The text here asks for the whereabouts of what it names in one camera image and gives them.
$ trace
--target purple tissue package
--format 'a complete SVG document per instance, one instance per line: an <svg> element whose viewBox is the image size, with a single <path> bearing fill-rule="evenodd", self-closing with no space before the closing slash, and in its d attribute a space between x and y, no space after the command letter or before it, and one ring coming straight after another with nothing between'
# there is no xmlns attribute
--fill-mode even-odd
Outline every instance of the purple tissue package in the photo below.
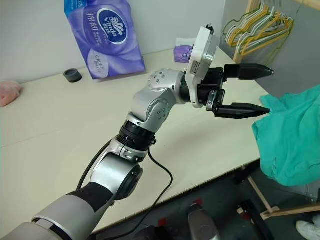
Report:
<svg viewBox="0 0 320 240"><path fill-rule="evenodd" d="M146 70L127 0L64 0L64 13L93 79Z"/></svg>

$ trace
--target green cloth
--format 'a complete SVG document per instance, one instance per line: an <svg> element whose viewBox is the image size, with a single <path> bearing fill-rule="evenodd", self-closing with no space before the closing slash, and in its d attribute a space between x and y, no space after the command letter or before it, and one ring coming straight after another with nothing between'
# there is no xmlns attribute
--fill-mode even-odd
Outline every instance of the green cloth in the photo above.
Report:
<svg viewBox="0 0 320 240"><path fill-rule="evenodd" d="M284 186L320 179L320 85L282 98L262 96L269 116L252 129L261 156L261 169Z"/></svg>

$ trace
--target robotic arm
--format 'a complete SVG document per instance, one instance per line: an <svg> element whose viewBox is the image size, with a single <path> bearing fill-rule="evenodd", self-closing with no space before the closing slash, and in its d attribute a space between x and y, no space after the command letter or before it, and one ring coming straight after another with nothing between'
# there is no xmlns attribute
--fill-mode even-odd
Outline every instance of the robotic arm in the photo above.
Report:
<svg viewBox="0 0 320 240"><path fill-rule="evenodd" d="M176 104L191 102L216 117L256 117L269 109L247 104L223 105L223 83L228 78L253 80L273 74L258 64L229 64L210 68L217 40L208 25L201 27L186 72L164 68L154 72L147 86L133 98L119 135L100 154L89 183L62 196L21 224L3 240L86 240L115 201L130 196L142 176L139 163L156 143L155 134Z"/></svg>

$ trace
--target shoe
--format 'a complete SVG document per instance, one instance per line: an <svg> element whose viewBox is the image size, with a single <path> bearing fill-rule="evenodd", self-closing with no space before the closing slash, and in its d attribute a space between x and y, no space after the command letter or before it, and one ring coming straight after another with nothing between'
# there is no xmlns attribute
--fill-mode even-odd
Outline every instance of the shoe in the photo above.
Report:
<svg viewBox="0 0 320 240"><path fill-rule="evenodd" d="M307 221L297 221L295 228L307 240L320 240L320 228Z"/></svg>
<svg viewBox="0 0 320 240"><path fill-rule="evenodd" d="M317 228L320 228L320 214L317 216L314 216L312 219L312 222Z"/></svg>

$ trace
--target white table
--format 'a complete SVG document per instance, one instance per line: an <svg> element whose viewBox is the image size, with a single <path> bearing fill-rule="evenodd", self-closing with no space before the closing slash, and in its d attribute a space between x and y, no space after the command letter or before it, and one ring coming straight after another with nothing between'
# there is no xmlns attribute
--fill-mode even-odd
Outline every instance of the white table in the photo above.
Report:
<svg viewBox="0 0 320 240"><path fill-rule="evenodd" d="M92 157L118 134L132 97L153 71L187 67L174 62L172 50L145 55L144 60L147 73L104 82L93 82L82 69L83 79L77 83L62 74L25 83L20 97L0 109L0 237L74 191ZM218 49L212 67L232 63ZM230 79L224 89L225 104L260 105L259 97L267 94L255 81ZM259 158L251 126L260 118L215 118L191 104L175 106L151 148L174 176L161 201ZM168 175L149 158L141 166L144 173L134 193L116 202L96 230L147 209L168 184Z"/></svg>

